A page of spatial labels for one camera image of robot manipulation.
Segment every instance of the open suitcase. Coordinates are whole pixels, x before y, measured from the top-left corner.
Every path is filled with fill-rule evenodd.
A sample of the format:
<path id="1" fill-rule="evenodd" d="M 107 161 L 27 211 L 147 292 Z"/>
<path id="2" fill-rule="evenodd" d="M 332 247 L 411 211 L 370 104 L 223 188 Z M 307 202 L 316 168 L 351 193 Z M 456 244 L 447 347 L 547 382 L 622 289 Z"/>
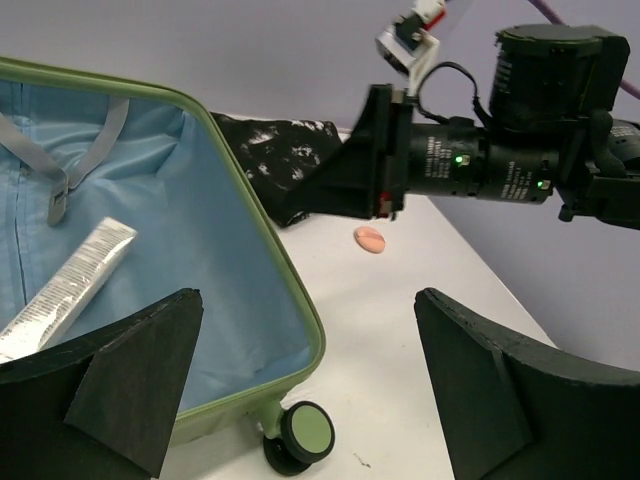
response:
<path id="1" fill-rule="evenodd" d="M 171 443 L 249 413 L 280 473 L 328 455 L 327 414 L 280 406 L 318 366 L 324 332 L 206 109 L 155 85 L 0 59 L 0 113 L 0 327 L 113 217 L 138 238 L 63 341 L 197 289 L 204 313 Z"/>

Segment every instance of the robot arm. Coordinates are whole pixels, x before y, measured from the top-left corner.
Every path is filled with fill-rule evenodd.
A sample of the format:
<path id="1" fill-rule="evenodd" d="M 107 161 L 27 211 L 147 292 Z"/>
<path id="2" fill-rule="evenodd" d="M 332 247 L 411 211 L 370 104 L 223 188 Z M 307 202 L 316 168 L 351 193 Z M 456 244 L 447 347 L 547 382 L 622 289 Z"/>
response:
<path id="1" fill-rule="evenodd" d="M 452 66 L 473 80 L 459 65 L 433 66 L 438 43 L 429 28 L 443 15 L 437 1 L 419 2 L 378 37 L 380 53 L 408 77 L 408 88 L 372 85 L 350 139 L 288 193 L 289 205 L 393 219 L 406 193 L 536 205 L 557 192 L 563 221 L 591 216 L 640 229 L 640 127 L 609 113 L 627 40 L 598 27 L 502 30 L 482 125 L 433 114 L 428 118 L 438 124 L 414 124 L 416 107 L 426 112 L 418 95 L 431 72 Z M 477 94 L 473 101 L 477 112 Z"/>

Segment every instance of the suitcase strap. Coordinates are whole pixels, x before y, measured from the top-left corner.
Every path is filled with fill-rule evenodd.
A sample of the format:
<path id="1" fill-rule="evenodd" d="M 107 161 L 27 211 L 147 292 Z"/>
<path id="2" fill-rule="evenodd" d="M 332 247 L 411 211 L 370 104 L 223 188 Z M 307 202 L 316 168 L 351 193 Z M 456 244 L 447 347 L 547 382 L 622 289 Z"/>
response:
<path id="1" fill-rule="evenodd" d="M 33 171 L 54 182 L 49 197 L 47 223 L 56 225 L 67 208 L 69 192 L 100 165 L 115 145 L 129 113 L 129 99 L 112 96 L 102 130 L 95 141 L 69 173 L 65 172 L 42 147 L 23 135 L 11 121 L 0 113 L 0 145 L 27 164 Z"/>

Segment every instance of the white table surface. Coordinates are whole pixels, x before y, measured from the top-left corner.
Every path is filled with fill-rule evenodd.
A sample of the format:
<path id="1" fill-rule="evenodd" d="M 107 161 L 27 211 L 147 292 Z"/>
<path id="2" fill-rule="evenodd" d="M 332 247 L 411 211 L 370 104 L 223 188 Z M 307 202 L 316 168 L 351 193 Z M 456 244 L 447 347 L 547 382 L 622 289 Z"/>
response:
<path id="1" fill-rule="evenodd" d="M 353 240 L 364 222 L 314 217 L 280 236 L 327 332 L 327 353 L 287 402 L 322 405 L 334 452 L 301 479 L 453 478 L 413 302 L 436 287 L 481 315 L 552 345 L 540 327 L 425 197 L 375 226 L 381 255 Z M 277 479 L 248 422 L 169 450 L 161 480 Z"/>

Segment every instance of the suitcase wheel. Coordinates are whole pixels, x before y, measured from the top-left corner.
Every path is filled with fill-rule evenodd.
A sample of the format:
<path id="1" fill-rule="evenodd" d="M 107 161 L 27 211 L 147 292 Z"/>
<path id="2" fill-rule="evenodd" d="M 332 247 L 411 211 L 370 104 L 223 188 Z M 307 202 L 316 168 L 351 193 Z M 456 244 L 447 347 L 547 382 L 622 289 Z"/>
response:
<path id="1" fill-rule="evenodd" d="M 321 407 L 300 402 L 284 412 L 281 437 L 264 438 L 267 461 L 280 475 L 292 477 L 324 460 L 335 445 L 333 423 Z"/>

